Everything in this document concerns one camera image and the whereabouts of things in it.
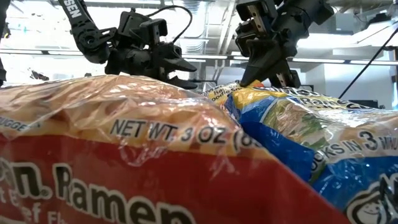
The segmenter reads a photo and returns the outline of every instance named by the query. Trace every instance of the ceiling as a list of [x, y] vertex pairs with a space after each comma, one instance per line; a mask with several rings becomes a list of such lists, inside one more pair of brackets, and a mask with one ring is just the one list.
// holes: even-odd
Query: ceiling
[[[185, 54], [239, 54], [239, 49], [234, 43], [235, 28], [241, 22], [235, 10], [236, 1], [86, 0], [88, 11], [100, 29], [117, 27], [120, 13], [129, 11], [131, 7], [135, 7], [138, 13], [149, 14], [162, 6], [172, 4], [185, 6], [193, 13], [192, 25], [177, 42]], [[309, 39], [299, 41], [296, 57], [370, 59], [378, 46], [387, 38], [386, 32], [391, 32], [385, 29], [391, 24], [373, 27], [374, 29], [370, 31], [369, 29], [360, 31], [364, 28], [365, 22], [374, 15], [391, 10], [392, 1], [331, 0], [330, 4], [335, 9], [335, 16], [322, 26], [311, 27]], [[70, 35], [70, 24], [58, 1], [12, 0], [7, 15], [12, 35], [11, 38], [1, 41], [1, 49], [78, 50]], [[189, 20], [188, 14], [180, 9], [163, 11], [153, 18], [163, 18], [167, 21], [169, 30], [165, 38], [167, 41], [171, 41]], [[341, 42], [346, 45], [331, 44], [330, 35], [335, 35], [333, 43]], [[398, 38], [391, 43], [398, 45]], [[228, 66], [231, 62], [223, 62], [223, 66]], [[215, 66], [215, 61], [206, 60], [195, 65]], [[313, 65], [292, 63], [291, 66], [305, 70]]]

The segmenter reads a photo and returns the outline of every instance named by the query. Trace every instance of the red ramen package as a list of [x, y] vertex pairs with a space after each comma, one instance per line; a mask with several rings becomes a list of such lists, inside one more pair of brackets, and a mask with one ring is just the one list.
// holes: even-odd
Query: red ramen package
[[311, 170], [301, 178], [352, 224], [398, 222], [398, 112], [265, 87], [235, 91], [226, 107], [294, 172]]
[[0, 223], [348, 223], [201, 95], [124, 76], [0, 92]]

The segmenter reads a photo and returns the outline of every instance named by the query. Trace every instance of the blue noodle package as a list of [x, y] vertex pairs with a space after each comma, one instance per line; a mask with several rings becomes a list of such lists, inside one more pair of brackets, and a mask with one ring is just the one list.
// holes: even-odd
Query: blue noodle package
[[235, 91], [225, 107], [351, 223], [398, 223], [396, 111], [267, 87]]

